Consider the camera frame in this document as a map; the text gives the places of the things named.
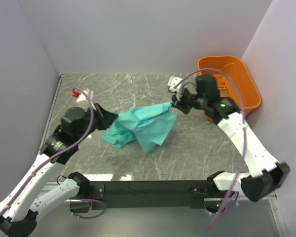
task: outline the green towel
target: green towel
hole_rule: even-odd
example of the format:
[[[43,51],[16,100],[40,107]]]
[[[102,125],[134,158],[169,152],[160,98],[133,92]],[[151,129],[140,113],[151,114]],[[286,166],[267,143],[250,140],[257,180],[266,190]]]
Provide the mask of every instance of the green towel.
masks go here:
[[[177,115],[169,110],[171,105],[166,102],[117,113],[102,139],[118,148],[137,140],[144,152],[150,152],[163,144],[173,127]]]

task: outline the marble floor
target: marble floor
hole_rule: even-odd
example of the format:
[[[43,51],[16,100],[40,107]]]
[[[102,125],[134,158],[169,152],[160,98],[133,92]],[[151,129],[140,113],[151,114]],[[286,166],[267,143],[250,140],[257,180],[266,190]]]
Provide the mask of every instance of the marble floor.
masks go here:
[[[182,74],[76,74],[64,75],[53,108],[49,134],[65,111],[76,106],[73,87],[94,91],[93,102],[113,112],[171,101],[167,82]],[[176,122],[165,143],[150,153],[137,142],[118,149],[102,140],[105,131],[95,131],[79,146],[61,173],[78,171],[92,180],[192,180],[237,169],[241,156],[228,137],[202,111],[188,115],[173,109]]]

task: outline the cable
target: cable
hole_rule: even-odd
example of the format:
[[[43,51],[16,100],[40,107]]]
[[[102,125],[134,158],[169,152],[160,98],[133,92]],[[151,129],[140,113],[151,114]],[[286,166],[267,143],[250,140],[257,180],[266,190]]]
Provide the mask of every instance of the cable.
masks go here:
[[[234,207],[234,205],[237,203],[238,197],[239,197],[239,192],[236,192],[236,193],[230,198],[231,200],[233,200],[233,199],[235,198],[235,200],[232,202],[232,204],[230,205],[230,207],[229,207],[227,210],[225,209],[225,211],[221,213],[221,215],[226,214],[228,211],[230,211],[230,210]]]
[[[92,103],[92,108],[94,109],[94,110],[97,110],[97,108],[95,108],[95,105]]]
[[[194,83],[192,83],[192,82],[189,82],[189,81],[188,81],[187,83],[184,84],[183,88],[185,87],[186,84],[191,84],[191,85],[193,85],[195,88],[197,88],[196,84],[194,84]]]
[[[92,124],[93,124],[93,120],[94,120],[94,111],[93,111],[93,103],[91,101],[91,99],[88,97],[88,95],[80,88],[74,88],[74,90],[79,91],[81,94],[83,94],[85,96],[85,98],[87,99],[87,101],[90,104],[90,122],[89,125],[86,129],[86,131],[84,132],[84,134],[79,138],[79,140],[77,140],[75,143],[73,143],[72,145],[68,146],[67,148],[63,149],[62,151],[52,155],[49,159],[47,159],[46,161],[44,161],[42,164],[40,164],[32,173],[31,175],[25,180],[25,182],[23,183],[23,185],[19,188],[19,190],[15,193],[15,195],[11,198],[11,200],[7,203],[6,207],[0,212],[0,217],[11,207],[11,205],[14,203],[14,201],[19,197],[19,195],[23,192],[23,190],[26,188],[26,186],[29,184],[29,182],[31,181],[31,179],[33,177],[35,177],[35,175],[37,174],[37,172],[39,172],[40,169],[42,169],[46,164],[48,164],[51,160],[57,158],[58,156],[62,155],[63,153],[71,150],[73,147],[79,145],[89,134],[91,128],[92,128]]]
[[[57,177],[57,179],[56,179],[56,182],[57,182],[58,185],[60,185],[60,183],[58,182],[59,177],[63,177],[64,179],[67,179],[66,176],[64,176],[64,175],[59,175],[59,176]]]
[[[91,199],[91,198],[92,198],[92,192],[90,191],[89,199]]]
[[[183,81],[185,81],[186,79],[188,79],[190,76],[196,74],[196,73],[199,73],[199,72],[203,72],[203,71],[212,71],[212,72],[216,72],[216,73],[219,73],[221,75],[223,75],[225,78],[227,78],[227,80],[230,82],[230,84],[232,85],[232,87],[234,88],[234,90],[236,91],[237,93],[237,96],[238,96],[238,99],[239,99],[239,102],[240,102],[240,110],[241,110],[241,113],[242,113],[242,124],[244,125],[245,124],[245,106],[244,106],[244,103],[243,103],[243,99],[242,99],[242,96],[241,96],[241,93],[237,87],[237,85],[235,84],[235,82],[224,72],[216,69],[216,68],[202,68],[202,69],[199,69],[193,73],[191,73],[190,75],[188,75],[187,77],[183,78],[181,81],[179,81],[178,84],[176,84],[174,86],[174,88],[177,88]],[[243,166],[245,165],[245,157],[246,157],[246,152],[247,152],[247,129],[245,126],[243,126],[243,151],[242,151],[242,159],[240,161],[240,164],[239,164],[239,167],[238,167],[238,170],[236,172],[236,175],[229,187],[229,190],[227,191],[225,197],[229,197],[231,192],[232,192],[232,189],[234,188],[235,184],[236,184],[236,181],[240,175],[240,172],[243,168]],[[231,199],[228,199],[228,198],[224,198],[223,201],[222,201],[222,204],[221,206],[219,207],[217,213],[215,214],[215,216],[212,218],[211,222],[208,224],[208,227],[207,229],[210,229],[214,223],[217,221],[218,217],[220,216],[220,214],[224,211],[225,207],[228,205],[228,203],[231,201]]]
[[[105,210],[107,209],[107,207],[106,207],[106,205],[105,205],[104,202],[99,201],[99,200],[95,200],[95,199],[71,198],[70,200],[91,201],[91,202],[99,203],[99,204],[101,204],[103,206],[103,210],[99,214],[97,214],[95,216],[80,216],[80,215],[72,212],[72,215],[74,215],[74,216],[76,216],[78,218],[81,218],[81,219],[93,219],[93,218],[97,218],[97,217],[101,216],[105,212]]]

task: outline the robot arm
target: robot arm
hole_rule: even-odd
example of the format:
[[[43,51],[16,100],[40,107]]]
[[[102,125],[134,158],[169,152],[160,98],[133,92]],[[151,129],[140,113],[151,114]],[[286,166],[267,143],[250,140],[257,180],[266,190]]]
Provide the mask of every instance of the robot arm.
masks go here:
[[[191,109],[204,110],[205,115],[212,120],[233,142],[237,150],[242,153],[244,146],[243,126],[247,131],[247,152],[245,162],[248,173],[242,173],[236,181],[232,191],[242,192],[251,201],[258,201],[270,192],[279,188],[290,172],[289,166],[280,163],[262,145],[247,122],[242,123],[242,113],[230,97],[222,98],[217,88],[217,82],[212,75],[196,78],[196,94],[190,93],[184,85],[174,88],[181,79],[171,78],[169,90],[174,92],[173,107],[188,114]],[[219,171],[210,177],[213,192],[228,190],[235,173]]]
[[[92,99],[93,92],[85,91]],[[43,144],[40,153],[34,163],[23,177],[15,189],[0,202],[0,214],[8,209],[0,217],[0,229],[9,237],[27,237],[36,227],[37,221],[45,216],[49,211],[69,198],[75,196],[88,197],[90,193],[89,180],[78,172],[68,176],[61,185],[41,197],[37,197],[42,188],[61,168],[65,166],[70,157],[78,151],[78,146],[62,153],[54,160],[48,162],[38,172],[34,173],[41,164],[74,144],[86,132],[90,123],[90,108],[83,95],[73,94],[77,98],[80,107],[69,108],[61,119],[61,124],[54,133],[48,137]],[[99,104],[93,104],[94,120],[89,133],[97,130],[105,130],[110,127],[118,115],[105,111]],[[27,179],[33,176],[28,184]],[[20,192],[22,186],[25,187],[11,204],[8,203]]]

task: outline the white panel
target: white panel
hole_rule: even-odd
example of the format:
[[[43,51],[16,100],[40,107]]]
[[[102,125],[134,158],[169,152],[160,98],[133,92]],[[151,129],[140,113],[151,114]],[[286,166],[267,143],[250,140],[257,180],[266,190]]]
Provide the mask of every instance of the white panel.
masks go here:
[[[0,0],[0,201],[37,155],[58,77],[18,1]]]
[[[271,0],[19,2],[61,73],[182,73],[241,57]]]
[[[243,56],[262,96],[248,123],[291,174],[276,194],[296,237],[296,0],[274,0]]]

